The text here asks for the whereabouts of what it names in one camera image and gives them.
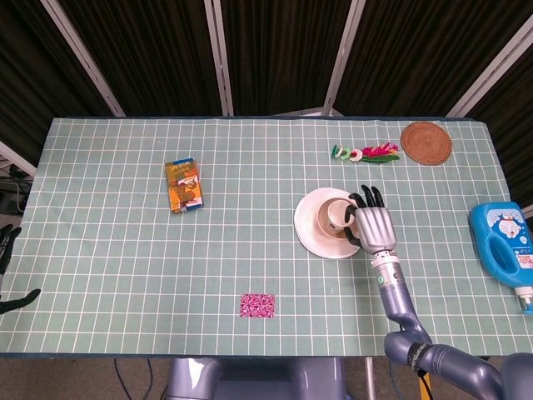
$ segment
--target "woven placemat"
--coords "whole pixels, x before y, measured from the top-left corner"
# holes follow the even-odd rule
[[[401,146],[417,163],[442,164],[451,154],[451,139],[441,127],[431,122],[414,122],[401,133]]]

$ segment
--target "robotic arm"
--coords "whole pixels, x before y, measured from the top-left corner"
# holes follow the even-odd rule
[[[396,235],[379,190],[362,186],[366,202],[353,193],[357,207],[346,209],[345,219],[356,218],[359,238],[345,228],[351,244],[374,256],[372,272],[380,289],[386,316],[400,324],[399,332],[385,337],[385,354],[394,363],[408,365],[422,377],[430,373],[482,400],[503,398],[501,375],[488,362],[444,344],[432,344],[416,315],[400,261],[394,252]]]

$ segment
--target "pink fabric swatch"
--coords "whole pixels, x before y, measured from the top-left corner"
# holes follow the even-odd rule
[[[273,294],[242,294],[241,317],[274,318],[276,299]]]

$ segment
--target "green grid mat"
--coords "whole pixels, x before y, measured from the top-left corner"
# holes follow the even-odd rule
[[[334,144],[399,144],[408,121],[56,119],[2,300],[42,294],[0,320],[0,351],[187,355],[383,354],[370,258],[310,254],[292,226],[316,188],[381,189],[422,323],[474,354],[530,352],[533,318],[476,258],[468,211],[507,200],[486,126],[437,122],[441,166],[330,159]],[[206,206],[169,212],[165,162],[198,161]],[[276,295],[273,319],[239,317],[242,293]]]

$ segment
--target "white plate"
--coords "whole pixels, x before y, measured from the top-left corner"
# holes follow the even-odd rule
[[[339,259],[353,256],[359,250],[358,246],[348,242],[343,232],[334,237],[321,227],[324,219],[327,220],[327,212],[324,213],[327,205],[323,207],[324,204],[344,199],[355,205],[349,195],[350,193],[343,190],[324,187],[313,190],[298,203],[294,212],[294,228],[301,244],[311,253],[324,258]],[[356,234],[355,223],[350,228]]]

